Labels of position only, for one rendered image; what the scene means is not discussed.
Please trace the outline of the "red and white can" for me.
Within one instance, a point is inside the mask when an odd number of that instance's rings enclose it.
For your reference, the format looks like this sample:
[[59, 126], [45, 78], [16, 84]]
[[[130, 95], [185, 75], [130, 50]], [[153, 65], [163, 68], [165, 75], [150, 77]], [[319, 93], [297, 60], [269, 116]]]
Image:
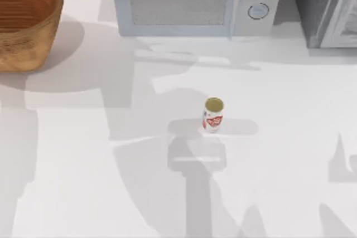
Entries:
[[217, 132], [223, 120], [224, 102], [217, 97], [208, 98], [202, 116], [202, 127], [207, 132]]

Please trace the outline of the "brown wicker basket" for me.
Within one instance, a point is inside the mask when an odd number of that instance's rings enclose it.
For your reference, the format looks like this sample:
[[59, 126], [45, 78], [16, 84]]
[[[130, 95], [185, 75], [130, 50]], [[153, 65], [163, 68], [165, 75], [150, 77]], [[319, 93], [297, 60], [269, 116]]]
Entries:
[[48, 58], [64, 0], [0, 0], [0, 73], [29, 72]]

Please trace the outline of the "round microwave knob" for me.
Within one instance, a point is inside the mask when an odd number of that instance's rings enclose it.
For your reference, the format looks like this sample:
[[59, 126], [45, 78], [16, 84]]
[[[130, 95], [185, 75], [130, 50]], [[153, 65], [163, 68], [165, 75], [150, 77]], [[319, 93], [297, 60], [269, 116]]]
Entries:
[[261, 20], [269, 14], [269, 7], [264, 3], [251, 5], [248, 9], [248, 16], [253, 20]]

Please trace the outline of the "microwave oven door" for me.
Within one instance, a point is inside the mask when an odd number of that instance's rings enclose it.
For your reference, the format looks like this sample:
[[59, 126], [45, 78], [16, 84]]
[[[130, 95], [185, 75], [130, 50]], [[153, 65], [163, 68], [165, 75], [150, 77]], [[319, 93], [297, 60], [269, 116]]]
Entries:
[[121, 36], [229, 36], [233, 0], [114, 0]]

